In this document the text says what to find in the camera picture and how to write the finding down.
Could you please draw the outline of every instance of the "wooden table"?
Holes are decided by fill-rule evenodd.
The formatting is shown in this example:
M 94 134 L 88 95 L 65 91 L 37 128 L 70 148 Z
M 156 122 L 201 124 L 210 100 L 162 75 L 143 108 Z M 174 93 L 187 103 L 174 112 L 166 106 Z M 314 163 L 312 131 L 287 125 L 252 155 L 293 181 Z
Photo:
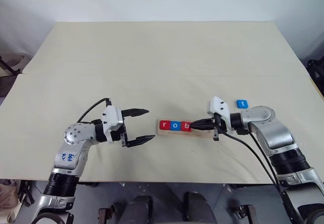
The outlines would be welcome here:
M 207 118 L 212 96 L 232 112 L 237 99 L 273 108 L 324 178 L 323 99 L 271 22 L 57 23 L 0 107 L 0 178 L 46 180 L 65 128 L 103 97 L 150 110 L 126 119 L 134 138 L 156 133 L 161 118 Z M 270 182 L 254 156 L 224 136 L 156 136 L 129 149 L 101 143 L 81 180 Z

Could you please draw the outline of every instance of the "cable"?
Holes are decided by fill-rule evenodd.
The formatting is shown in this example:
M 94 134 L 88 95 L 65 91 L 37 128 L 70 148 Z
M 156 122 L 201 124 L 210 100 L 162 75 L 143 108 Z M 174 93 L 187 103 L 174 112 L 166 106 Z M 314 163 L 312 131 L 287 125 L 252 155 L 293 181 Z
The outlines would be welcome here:
M 106 106 L 111 105 L 111 101 L 109 98 L 103 98 L 101 100 L 99 100 L 98 102 L 96 102 L 94 105 L 92 105 L 86 112 L 83 113 L 83 115 L 77 120 L 77 123 L 80 123 L 81 120 L 94 108 L 96 107 L 98 104 L 102 103 L 102 102 L 106 102 Z
M 271 166 L 271 164 L 270 164 L 270 161 L 269 161 L 268 157 L 267 157 L 267 156 L 265 155 L 265 153 L 263 152 L 263 150 L 262 150 L 261 146 L 259 145 L 257 139 L 255 139 L 255 137 L 252 135 L 251 132 L 249 132 L 249 134 L 250 134 L 251 138 L 254 140 L 254 142 L 255 142 L 255 144 L 257 145 L 257 147 L 259 148 L 259 150 L 260 150 L 260 152 L 262 153 L 264 159 L 266 160 L 266 162 L 267 162 L 267 164 L 268 164 L 268 166 L 269 166 L 269 168 L 270 168 L 270 170 L 271 170 L 271 172 L 272 172 L 272 174 L 273 174 L 273 178 L 274 178 L 274 180 L 275 180 L 275 182 L 276 182 L 276 184 L 277 184 L 277 189 L 278 189 L 279 192 L 280 192 L 280 184 L 279 184 L 279 181 L 278 181 L 278 179 L 277 179 L 277 177 L 276 177 L 276 174 L 275 174 L 275 172 L 274 172 L 274 170 L 273 170 L 273 168 L 272 168 L 272 166 Z
M 225 131 L 223 131 L 219 126 L 216 126 L 217 130 L 222 133 L 223 135 L 235 140 L 235 141 L 238 141 L 240 143 L 242 143 L 244 146 L 246 146 L 252 153 L 253 155 L 258 159 L 258 161 L 260 162 L 261 166 L 263 167 L 263 169 L 265 170 L 265 172 L 267 173 L 268 177 L 270 178 L 270 180 L 272 181 L 272 183 L 274 184 L 275 188 L 279 191 L 279 188 L 278 186 L 276 185 L 276 182 L 273 180 L 271 174 L 269 173 L 268 169 L 266 168 L 266 166 L 264 165 L 264 163 L 262 162 L 262 160 L 260 159 L 260 157 L 258 156 L 258 154 L 244 141 L 242 141 L 241 139 L 239 138 L 236 138 L 234 136 L 231 136 L 229 135 L 228 133 L 226 133 Z

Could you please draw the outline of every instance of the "floor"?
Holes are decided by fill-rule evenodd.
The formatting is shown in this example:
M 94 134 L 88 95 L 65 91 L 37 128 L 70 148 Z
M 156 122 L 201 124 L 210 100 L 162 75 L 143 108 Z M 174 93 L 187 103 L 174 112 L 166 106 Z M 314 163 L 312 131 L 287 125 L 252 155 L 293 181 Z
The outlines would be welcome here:
M 33 182 L 33 196 L 37 201 L 47 182 Z M 234 199 L 240 204 L 252 204 L 256 208 L 259 223 L 290 223 L 279 194 L 274 186 L 254 186 L 233 189 L 221 184 L 190 183 L 100 183 L 97 187 L 78 185 L 76 200 L 71 213 L 75 224 L 98 223 L 99 208 L 108 208 L 114 203 L 125 206 L 135 196 L 145 194 L 153 197 L 154 211 L 151 223 L 182 221 L 180 209 L 186 191 L 196 191 L 204 195 L 212 207 L 218 224 L 249 223 L 247 218 L 238 220 L 228 211 L 228 203 Z M 36 204 L 23 206 L 15 221 L 16 224 L 29 223 Z M 113 217 L 109 224 L 116 224 Z

